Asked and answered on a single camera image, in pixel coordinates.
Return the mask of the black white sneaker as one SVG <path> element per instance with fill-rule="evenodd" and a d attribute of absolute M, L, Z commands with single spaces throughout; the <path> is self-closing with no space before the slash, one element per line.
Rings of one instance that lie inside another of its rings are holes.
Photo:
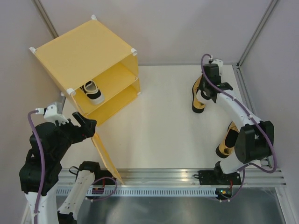
<path fill-rule="evenodd" d="M 80 88 L 93 105 L 99 105 L 105 100 L 104 95 L 93 80 L 88 81 Z"/>

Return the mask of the yellow cabinet door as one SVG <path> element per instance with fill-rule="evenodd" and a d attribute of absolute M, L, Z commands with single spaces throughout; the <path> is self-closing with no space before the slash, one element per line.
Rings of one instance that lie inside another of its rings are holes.
<path fill-rule="evenodd" d="M 91 137 L 91 141 L 95 148 L 97 149 L 103 164 L 107 168 L 107 170 L 115 177 L 118 181 L 120 181 L 121 184 L 124 184 L 124 181 L 121 178 L 121 175 L 119 174 L 118 170 L 114 166 L 109 153 L 107 152 L 102 140 L 100 139 L 100 136 L 97 132 L 95 132 L 94 136 Z"/>

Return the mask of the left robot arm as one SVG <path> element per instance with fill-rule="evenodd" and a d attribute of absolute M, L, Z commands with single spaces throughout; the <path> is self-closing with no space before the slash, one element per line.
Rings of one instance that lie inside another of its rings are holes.
<path fill-rule="evenodd" d="M 101 182 L 99 163 L 83 162 L 78 168 L 71 192 L 61 207 L 57 207 L 61 160 L 71 145 L 93 137 L 97 125 L 96 120 L 87 119 L 79 112 L 72 115 L 78 126 L 58 112 L 56 104 L 28 113 L 33 133 L 29 138 L 31 149 L 19 177 L 34 224 L 77 223 L 78 212 L 88 189 Z"/>

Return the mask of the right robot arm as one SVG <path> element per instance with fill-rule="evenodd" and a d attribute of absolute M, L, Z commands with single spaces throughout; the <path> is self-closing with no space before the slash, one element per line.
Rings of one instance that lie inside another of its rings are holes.
<path fill-rule="evenodd" d="M 238 130 L 233 152 L 214 167 L 214 181 L 225 184 L 230 179 L 230 174 L 250 165 L 256 166 L 257 160 L 276 156 L 273 146 L 274 125 L 270 121 L 259 119 L 239 101 L 233 87 L 221 81 L 217 64 L 207 63 L 201 69 L 199 89 L 226 111 Z"/>

